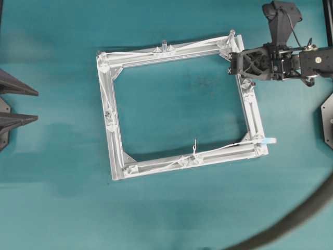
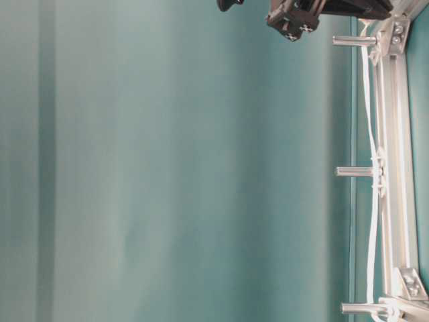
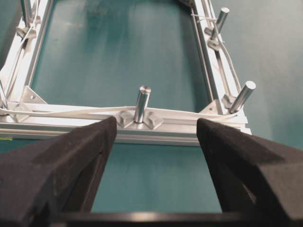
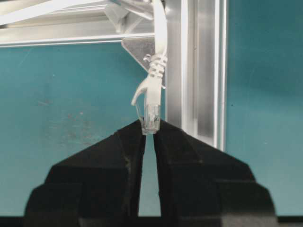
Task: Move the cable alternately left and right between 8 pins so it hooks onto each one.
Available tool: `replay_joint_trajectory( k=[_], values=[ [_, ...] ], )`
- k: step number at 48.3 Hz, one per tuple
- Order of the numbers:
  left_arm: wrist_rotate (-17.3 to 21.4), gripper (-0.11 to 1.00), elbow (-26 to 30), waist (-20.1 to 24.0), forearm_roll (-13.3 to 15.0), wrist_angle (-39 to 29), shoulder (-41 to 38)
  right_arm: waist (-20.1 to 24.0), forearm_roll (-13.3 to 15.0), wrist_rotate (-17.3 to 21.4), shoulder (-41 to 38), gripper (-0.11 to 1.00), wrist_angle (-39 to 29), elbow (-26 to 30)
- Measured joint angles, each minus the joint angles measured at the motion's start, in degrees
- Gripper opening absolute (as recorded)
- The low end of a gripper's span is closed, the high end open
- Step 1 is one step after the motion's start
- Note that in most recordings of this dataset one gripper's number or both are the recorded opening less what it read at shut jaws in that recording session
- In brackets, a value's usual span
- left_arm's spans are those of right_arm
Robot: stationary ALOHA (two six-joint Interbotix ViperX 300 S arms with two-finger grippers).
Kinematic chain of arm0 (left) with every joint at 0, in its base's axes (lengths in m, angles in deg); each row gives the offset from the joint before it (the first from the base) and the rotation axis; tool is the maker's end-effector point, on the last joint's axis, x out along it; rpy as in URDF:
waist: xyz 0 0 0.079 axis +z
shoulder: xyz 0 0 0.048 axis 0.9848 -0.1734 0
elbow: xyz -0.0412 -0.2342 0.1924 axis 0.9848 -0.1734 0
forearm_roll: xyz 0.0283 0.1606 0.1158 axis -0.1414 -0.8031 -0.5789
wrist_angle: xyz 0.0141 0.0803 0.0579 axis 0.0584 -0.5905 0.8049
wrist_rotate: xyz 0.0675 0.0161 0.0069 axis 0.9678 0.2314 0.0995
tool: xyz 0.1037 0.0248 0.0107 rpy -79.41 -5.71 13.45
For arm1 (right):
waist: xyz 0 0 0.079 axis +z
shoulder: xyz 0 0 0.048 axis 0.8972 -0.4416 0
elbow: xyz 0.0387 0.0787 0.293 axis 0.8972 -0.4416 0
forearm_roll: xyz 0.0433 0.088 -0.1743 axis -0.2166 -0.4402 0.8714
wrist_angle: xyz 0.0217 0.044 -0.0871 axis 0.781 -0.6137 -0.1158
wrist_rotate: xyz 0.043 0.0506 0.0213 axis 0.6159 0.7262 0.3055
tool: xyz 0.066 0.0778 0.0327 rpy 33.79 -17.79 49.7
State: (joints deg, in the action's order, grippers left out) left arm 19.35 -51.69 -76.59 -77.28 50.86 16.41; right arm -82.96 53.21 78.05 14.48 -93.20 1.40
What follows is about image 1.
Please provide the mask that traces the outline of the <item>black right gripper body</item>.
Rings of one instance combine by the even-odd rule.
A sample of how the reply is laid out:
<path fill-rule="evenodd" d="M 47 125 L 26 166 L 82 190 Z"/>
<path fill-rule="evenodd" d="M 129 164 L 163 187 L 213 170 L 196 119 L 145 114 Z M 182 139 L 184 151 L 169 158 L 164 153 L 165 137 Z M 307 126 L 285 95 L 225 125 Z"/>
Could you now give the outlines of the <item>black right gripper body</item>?
<path fill-rule="evenodd" d="M 228 74 L 262 81 L 299 79 L 299 57 L 293 53 L 296 50 L 266 43 L 255 49 L 229 53 Z"/>

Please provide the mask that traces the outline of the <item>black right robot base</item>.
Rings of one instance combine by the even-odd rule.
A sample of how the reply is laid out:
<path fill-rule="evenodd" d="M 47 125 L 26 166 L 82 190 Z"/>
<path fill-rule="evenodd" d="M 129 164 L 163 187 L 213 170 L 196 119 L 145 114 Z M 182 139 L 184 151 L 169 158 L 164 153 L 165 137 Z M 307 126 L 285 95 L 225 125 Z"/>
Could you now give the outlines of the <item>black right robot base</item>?
<path fill-rule="evenodd" d="M 331 94 L 321 105 L 323 134 L 325 143 L 333 149 L 332 144 L 332 117 L 333 117 L 333 94 Z"/>

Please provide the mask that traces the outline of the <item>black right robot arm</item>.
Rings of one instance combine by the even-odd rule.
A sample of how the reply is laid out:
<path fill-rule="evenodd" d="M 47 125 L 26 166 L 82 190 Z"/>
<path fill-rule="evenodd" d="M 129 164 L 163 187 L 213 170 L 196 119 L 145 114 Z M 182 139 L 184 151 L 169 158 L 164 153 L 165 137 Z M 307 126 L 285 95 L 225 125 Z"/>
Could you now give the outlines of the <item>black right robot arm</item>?
<path fill-rule="evenodd" d="M 332 78 L 332 47 L 292 48 L 265 44 L 229 54 L 228 74 L 262 81 L 301 80 L 313 86 L 315 78 Z"/>

